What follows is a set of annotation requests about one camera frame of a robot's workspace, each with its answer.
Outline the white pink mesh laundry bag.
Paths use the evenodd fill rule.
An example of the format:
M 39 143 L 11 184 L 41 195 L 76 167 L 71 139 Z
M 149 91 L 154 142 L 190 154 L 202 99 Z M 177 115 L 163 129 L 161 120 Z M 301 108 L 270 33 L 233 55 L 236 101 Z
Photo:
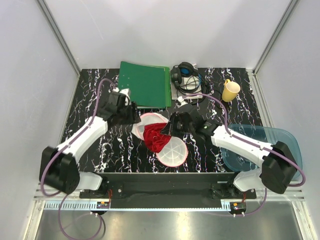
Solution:
M 168 122 L 169 120 L 166 117 L 158 113 L 145 113 L 140 116 L 140 122 L 133 125 L 131 133 L 144 142 L 143 133 L 146 125 L 155 123 L 167 124 Z M 186 161 L 188 148 L 183 140 L 171 136 L 170 141 L 164 146 L 162 151 L 155 154 L 159 162 L 163 165 L 167 167 L 178 167 Z

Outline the red bra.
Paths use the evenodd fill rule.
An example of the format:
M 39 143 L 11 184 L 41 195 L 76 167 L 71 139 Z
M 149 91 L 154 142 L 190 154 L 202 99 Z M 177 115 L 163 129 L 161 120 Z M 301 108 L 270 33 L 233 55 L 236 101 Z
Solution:
M 166 125 L 165 122 L 159 122 L 144 126 L 144 143 L 150 151 L 154 153 L 161 152 L 165 145 L 171 140 L 171 136 L 161 133 Z

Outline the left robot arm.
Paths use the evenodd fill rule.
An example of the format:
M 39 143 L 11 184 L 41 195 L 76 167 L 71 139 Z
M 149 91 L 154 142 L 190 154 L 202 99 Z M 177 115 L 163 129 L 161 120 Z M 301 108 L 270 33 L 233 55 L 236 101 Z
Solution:
M 130 90 L 112 91 L 108 100 L 68 140 L 56 147 L 46 147 L 41 156 L 40 187 L 45 185 L 67 195 L 75 190 L 90 191 L 103 198 L 108 193 L 108 179 L 94 172 L 78 170 L 78 162 L 91 145 L 114 126 L 141 121 L 137 104 L 130 100 Z

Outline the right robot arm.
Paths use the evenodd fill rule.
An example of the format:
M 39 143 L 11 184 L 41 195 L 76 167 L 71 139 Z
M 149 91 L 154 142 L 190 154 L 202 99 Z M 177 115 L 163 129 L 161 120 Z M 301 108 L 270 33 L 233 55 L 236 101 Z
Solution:
M 204 119 L 189 104 L 171 114 L 161 133 L 171 137 L 192 134 L 196 139 L 238 154 L 258 167 L 235 172 L 224 187 L 216 190 L 222 197 L 236 199 L 256 188 L 283 194 L 298 170 L 298 164 L 284 142 L 261 142 L 237 133 L 215 120 Z

